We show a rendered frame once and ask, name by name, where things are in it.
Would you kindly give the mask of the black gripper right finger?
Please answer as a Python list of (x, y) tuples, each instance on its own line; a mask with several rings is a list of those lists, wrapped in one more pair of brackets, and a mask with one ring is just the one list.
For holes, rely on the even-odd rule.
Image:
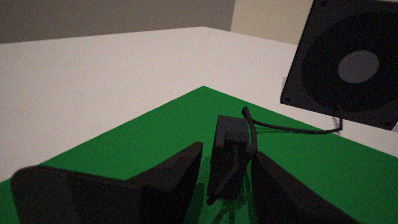
[(364, 224), (340, 211), (258, 151), (251, 161), (258, 224)]

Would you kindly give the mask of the black cable with plug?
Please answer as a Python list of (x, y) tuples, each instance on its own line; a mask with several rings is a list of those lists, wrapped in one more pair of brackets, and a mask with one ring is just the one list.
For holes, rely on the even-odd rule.
[[(237, 201), (247, 165), (258, 152), (254, 124), (295, 132), (326, 134), (343, 130), (343, 110), (340, 111), (340, 128), (333, 130), (306, 130), (261, 123), (252, 119), (247, 106), (242, 109), (244, 118), (218, 115), (211, 154), (211, 168), (206, 203), (211, 206), (218, 198)], [(248, 124), (251, 130), (251, 144)], [(252, 145), (252, 149), (251, 149)]]

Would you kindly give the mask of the black square fan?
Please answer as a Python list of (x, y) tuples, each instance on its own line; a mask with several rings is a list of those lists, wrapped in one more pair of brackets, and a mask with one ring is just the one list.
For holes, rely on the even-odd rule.
[(314, 0), (280, 103), (392, 131), (398, 2)]

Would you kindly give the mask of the green circuit board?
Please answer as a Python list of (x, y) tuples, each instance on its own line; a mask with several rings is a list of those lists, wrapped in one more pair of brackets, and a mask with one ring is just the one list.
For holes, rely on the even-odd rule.
[[(206, 201), (218, 115), (319, 130), (304, 122), (201, 86), (37, 166), (126, 180), (203, 142), (197, 183), (183, 224), (258, 224), (251, 161), (237, 201)], [(246, 118), (244, 118), (246, 119)], [(398, 224), (398, 158), (342, 136), (254, 124), (263, 152), (328, 203), (364, 224)], [(10, 189), (0, 182), (0, 224), (20, 224)]]

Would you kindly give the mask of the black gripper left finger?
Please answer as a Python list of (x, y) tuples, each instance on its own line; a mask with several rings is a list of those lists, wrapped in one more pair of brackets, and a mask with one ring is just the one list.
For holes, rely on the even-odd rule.
[(20, 224), (183, 224), (203, 142), (120, 180), (49, 166), (16, 171), (10, 189)]

